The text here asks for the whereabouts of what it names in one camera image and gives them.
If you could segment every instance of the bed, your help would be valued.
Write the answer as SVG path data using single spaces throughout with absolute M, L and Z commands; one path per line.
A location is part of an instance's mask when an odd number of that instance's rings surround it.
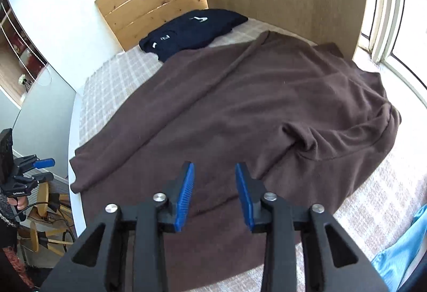
M 121 104 L 162 65 L 157 55 L 141 51 L 137 42 L 164 22 L 192 10 L 207 7 L 209 0 L 98 0 L 97 6 L 111 27 L 124 52 L 106 61 L 87 81 L 83 96 L 76 96 L 70 127 L 69 158 L 74 150 L 96 135 L 117 111 Z M 283 28 L 250 18 L 235 27 L 231 33 L 216 38 L 209 46 L 227 45 L 255 39 L 262 31 L 272 30 L 301 38 Z M 322 38 L 309 38 L 321 42 Z M 378 71 L 369 60 L 360 59 L 358 65 L 367 70 Z M 405 126 L 400 132 L 409 131 Z M 415 168 L 402 163 L 405 154 L 402 134 L 387 158 L 372 176 L 353 195 L 347 198 L 335 213 L 335 218 L 344 227 L 357 245 L 372 259 L 376 253 L 390 246 L 410 225 L 415 211 L 426 201 L 427 166 L 420 163 Z M 69 164 L 69 180 L 75 176 Z M 86 224 L 79 194 L 70 190 L 74 222 L 77 234 Z M 302 247 L 296 246 L 298 291 L 304 291 L 304 264 Z M 258 291 L 262 280 L 262 266 L 228 280 L 199 289 L 200 291 Z

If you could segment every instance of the screw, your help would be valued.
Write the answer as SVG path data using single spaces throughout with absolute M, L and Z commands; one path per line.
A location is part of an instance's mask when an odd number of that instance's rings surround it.
M 273 192 L 265 192 L 264 199 L 266 201 L 274 202 L 277 199 L 277 195 Z
M 156 193 L 156 194 L 153 196 L 153 199 L 154 199 L 156 202 L 163 202 L 164 200 L 166 200 L 166 195 L 165 195 L 164 193 Z
M 116 204 L 109 204 L 105 207 L 105 211 L 108 213 L 115 213 L 119 207 Z
M 321 214 L 325 211 L 325 207 L 319 203 L 313 204 L 311 209 L 318 214 Z

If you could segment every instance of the blue fabric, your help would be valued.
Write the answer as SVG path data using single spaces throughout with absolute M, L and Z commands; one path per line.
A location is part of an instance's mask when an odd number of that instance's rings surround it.
M 372 265 L 384 280 L 390 292 L 396 292 L 417 255 L 427 231 L 427 204 L 414 216 L 411 227 L 391 247 L 380 252 L 372 260 Z

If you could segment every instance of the white logo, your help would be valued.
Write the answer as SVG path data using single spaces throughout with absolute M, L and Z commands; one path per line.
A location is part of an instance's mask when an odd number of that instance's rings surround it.
M 205 22 L 208 18 L 198 18 L 197 16 L 194 16 L 193 18 L 189 18 L 190 20 L 191 19 L 196 19 L 196 20 L 199 20 L 200 22 Z

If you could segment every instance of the plaid bedsheet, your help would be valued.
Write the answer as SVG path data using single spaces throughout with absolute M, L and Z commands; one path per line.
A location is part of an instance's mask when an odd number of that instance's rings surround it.
M 250 41 L 266 30 L 298 37 L 278 27 L 249 19 L 231 33 L 216 38 L 210 46 Z M 145 53 L 138 46 L 104 63 L 85 84 L 80 115 L 80 145 L 97 134 L 121 104 L 161 65 L 157 55 Z M 403 124 L 399 131 L 405 129 L 409 134 L 411 127 L 404 127 Z M 408 142 L 399 140 L 399 137 L 404 137 L 404 134 L 398 135 L 387 158 L 334 215 L 368 259 L 393 244 L 410 226 L 415 211 L 426 202 L 426 158 L 421 158 L 416 165 L 402 161 L 407 154 Z M 298 292 L 303 292 L 305 277 L 300 244 L 296 246 L 296 253 Z M 259 291 L 262 273 L 263 266 L 259 266 L 197 291 Z

